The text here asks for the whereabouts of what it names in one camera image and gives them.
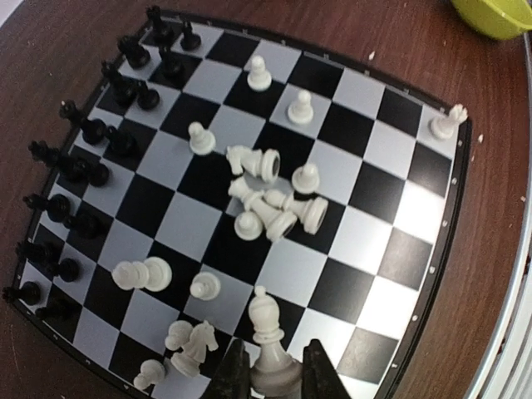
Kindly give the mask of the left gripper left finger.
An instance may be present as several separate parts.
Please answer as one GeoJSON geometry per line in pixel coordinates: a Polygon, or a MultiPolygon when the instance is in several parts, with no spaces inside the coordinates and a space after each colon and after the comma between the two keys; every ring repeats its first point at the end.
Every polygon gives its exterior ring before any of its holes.
{"type": "Polygon", "coordinates": [[[235,339],[207,386],[208,398],[248,399],[251,397],[250,359],[242,339],[235,339]]]}

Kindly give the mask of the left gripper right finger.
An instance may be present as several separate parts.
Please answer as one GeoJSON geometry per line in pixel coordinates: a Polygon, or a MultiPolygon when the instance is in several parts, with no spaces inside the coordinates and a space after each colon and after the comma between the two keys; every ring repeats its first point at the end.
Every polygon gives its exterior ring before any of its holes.
{"type": "Polygon", "coordinates": [[[303,349],[302,399],[350,399],[321,342],[303,349]]]}

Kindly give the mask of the black white chessboard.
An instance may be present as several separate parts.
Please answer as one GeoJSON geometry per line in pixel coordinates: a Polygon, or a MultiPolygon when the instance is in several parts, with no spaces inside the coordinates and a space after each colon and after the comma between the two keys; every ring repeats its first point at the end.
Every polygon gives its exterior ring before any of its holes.
{"type": "Polygon", "coordinates": [[[229,346],[256,361],[260,300],[301,362],[389,398],[430,310],[472,124],[346,57],[150,8],[29,195],[3,298],[131,398],[196,398],[229,346]]]}

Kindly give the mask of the white bishop chess piece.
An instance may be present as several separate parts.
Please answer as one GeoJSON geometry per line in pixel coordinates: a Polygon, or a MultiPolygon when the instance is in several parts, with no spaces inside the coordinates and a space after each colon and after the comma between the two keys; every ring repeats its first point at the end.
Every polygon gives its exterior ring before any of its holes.
{"type": "Polygon", "coordinates": [[[254,327],[253,340],[260,346],[250,371],[252,388],[265,397],[291,395],[300,388],[302,364],[281,344],[284,331],[279,323],[279,306],[264,286],[254,288],[248,313],[254,327]]]}

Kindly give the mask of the white knight chess piece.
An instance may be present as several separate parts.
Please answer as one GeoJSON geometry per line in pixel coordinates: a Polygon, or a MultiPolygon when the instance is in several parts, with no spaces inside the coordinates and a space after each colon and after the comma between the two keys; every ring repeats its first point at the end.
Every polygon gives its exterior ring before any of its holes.
{"type": "Polygon", "coordinates": [[[197,377],[207,351],[213,352],[219,348],[214,332],[214,327],[208,321],[194,327],[185,320],[173,322],[165,338],[165,347],[175,352],[170,359],[171,364],[185,376],[197,377]]]}

